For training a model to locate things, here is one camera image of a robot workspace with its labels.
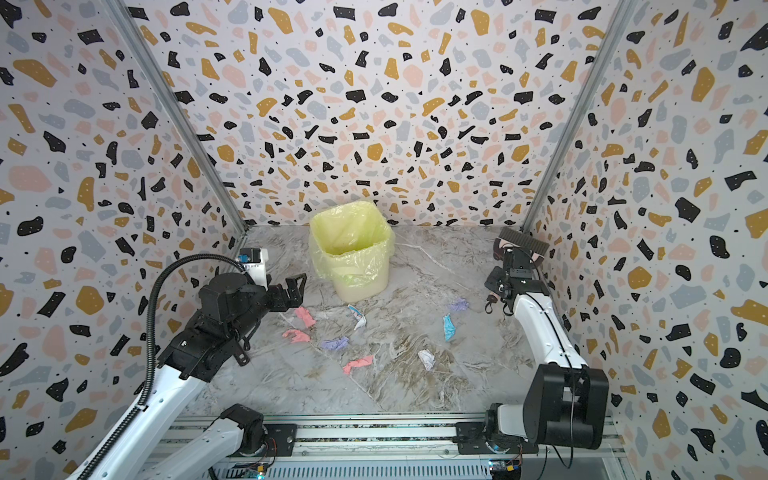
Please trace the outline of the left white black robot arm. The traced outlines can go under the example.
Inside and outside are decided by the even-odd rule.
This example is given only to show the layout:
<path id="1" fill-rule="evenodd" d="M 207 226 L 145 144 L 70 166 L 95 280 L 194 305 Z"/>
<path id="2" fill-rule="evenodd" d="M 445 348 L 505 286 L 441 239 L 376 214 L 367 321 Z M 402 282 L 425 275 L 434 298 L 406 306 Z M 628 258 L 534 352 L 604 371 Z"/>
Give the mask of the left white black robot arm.
<path id="1" fill-rule="evenodd" d="M 236 404 L 181 451 L 157 465 L 151 454 L 177 417 L 230 360 L 248 364 L 245 345 L 262 319 L 302 305 L 307 277 L 272 284 L 248 271 L 215 276 L 199 292 L 200 308 L 161 352 L 150 348 L 139 397 L 73 473 L 75 479 L 190 478 L 234 453 L 265 443 L 262 414 Z"/>

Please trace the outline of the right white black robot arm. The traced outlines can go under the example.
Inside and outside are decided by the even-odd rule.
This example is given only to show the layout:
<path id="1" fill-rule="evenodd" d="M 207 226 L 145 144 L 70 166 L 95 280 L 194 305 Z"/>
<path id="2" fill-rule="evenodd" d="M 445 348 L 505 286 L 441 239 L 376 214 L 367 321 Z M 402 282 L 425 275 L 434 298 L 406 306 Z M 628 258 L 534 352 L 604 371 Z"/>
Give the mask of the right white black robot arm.
<path id="1" fill-rule="evenodd" d="M 536 370 L 522 404 L 496 403 L 487 411 L 487 446 L 497 452 L 524 444 L 597 449 L 609 396 L 607 375 L 588 365 L 557 320 L 534 253 L 504 241 L 495 257 L 502 265 L 489 274 L 486 287 L 523 327 Z"/>

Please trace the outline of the brown cartoon face hand broom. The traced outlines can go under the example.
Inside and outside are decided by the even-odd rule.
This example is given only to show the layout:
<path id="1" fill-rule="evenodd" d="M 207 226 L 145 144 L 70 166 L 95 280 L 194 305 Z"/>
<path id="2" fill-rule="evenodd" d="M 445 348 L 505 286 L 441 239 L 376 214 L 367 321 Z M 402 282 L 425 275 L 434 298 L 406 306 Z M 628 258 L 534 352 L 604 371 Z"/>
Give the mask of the brown cartoon face hand broom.
<path id="1" fill-rule="evenodd" d="M 526 250 L 531 254 L 531 262 L 535 265 L 540 265 L 543 262 L 543 256 L 549 249 L 549 244 L 520 231 L 513 230 L 510 227 L 503 227 L 493 244 L 493 257 L 496 261 L 502 259 L 507 247 Z"/>

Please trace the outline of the cream bin with green bag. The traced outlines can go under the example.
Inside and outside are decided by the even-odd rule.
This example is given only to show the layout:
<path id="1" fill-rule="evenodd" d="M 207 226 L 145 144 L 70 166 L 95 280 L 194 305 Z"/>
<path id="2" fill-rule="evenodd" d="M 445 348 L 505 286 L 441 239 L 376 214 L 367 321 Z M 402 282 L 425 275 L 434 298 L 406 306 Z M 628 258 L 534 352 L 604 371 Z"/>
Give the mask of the cream bin with green bag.
<path id="1" fill-rule="evenodd" d="M 343 302 L 355 303 L 387 288 L 395 235 L 374 203 L 359 200 L 329 208 L 313 216 L 309 227 L 314 269 Z"/>

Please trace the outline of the dark brown plastic dustpan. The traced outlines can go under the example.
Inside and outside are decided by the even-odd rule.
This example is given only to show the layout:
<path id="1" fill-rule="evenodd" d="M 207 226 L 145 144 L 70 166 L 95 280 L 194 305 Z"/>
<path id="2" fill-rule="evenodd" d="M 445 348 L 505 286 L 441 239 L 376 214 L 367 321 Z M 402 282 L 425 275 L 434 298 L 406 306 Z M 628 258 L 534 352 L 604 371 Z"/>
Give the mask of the dark brown plastic dustpan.
<path id="1" fill-rule="evenodd" d="M 250 363 L 247 351 L 250 349 L 248 338 L 242 333 L 242 328 L 234 323 L 227 325 L 227 340 L 230 344 L 232 357 L 240 367 Z"/>

